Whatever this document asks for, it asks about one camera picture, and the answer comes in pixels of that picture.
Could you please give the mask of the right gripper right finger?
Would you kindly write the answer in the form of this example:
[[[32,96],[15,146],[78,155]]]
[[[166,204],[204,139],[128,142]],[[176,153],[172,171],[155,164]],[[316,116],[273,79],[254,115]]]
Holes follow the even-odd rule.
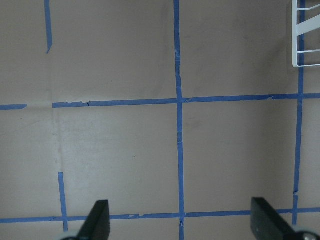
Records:
[[[295,240],[296,232],[263,198],[252,197],[250,229],[256,240]]]

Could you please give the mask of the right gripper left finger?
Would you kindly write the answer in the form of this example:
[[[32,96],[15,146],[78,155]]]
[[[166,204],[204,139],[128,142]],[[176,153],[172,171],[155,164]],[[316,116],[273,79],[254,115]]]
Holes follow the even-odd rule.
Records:
[[[108,240],[111,232],[108,200],[98,200],[78,232],[77,240]]]

